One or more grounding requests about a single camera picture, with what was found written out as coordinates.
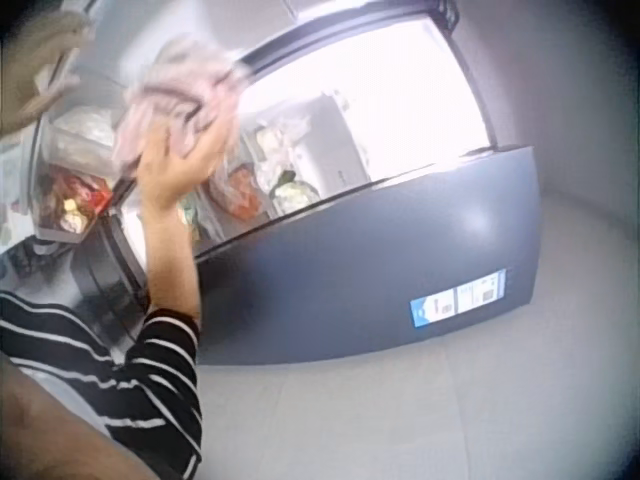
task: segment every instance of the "pink plastic bag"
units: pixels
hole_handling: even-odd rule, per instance
[[[113,161],[130,175],[156,118],[170,119],[170,149],[186,156],[216,119],[221,99],[240,95],[248,69],[222,51],[194,39],[178,38],[160,51],[141,82],[127,90],[127,113],[118,126]]]

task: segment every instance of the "food container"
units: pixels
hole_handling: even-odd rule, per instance
[[[48,163],[115,180],[111,161],[115,128],[124,114],[124,88],[102,75],[77,69],[80,85],[43,118],[42,157]]]
[[[113,195],[103,178],[54,165],[43,168],[37,187],[33,205],[35,234],[43,240],[65,243],[80,242]]]

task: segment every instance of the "red food package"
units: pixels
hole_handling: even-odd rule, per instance
[[[249,221],[264,211],[253,173],[246,166],[236,169],[226,181],[212,177],[210,187],[216,203],[242,221]]]

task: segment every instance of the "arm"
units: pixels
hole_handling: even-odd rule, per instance
[[[169,129],[156,124],[137,177],[147,250],[151,303],[191,316],[200,328],[200,292],[191,238],[178,216],[178,202],[211,176],[235,137],[237,99],[225,99],[216,121],[186,158],[169,152]]]
[[[69,412],[0,353],[2,478],[157,480],[133,454]]]
[[[200,292],[189,231],[178,207],[162,210],[143,204],[151,303],[192,317],[200,328]]]

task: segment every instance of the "plastic bag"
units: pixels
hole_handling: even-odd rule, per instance
[[[250,165],[230,171],[225,160],[209,179],[209,191],[225,212],[239,220],[252,220],[265,211]]]

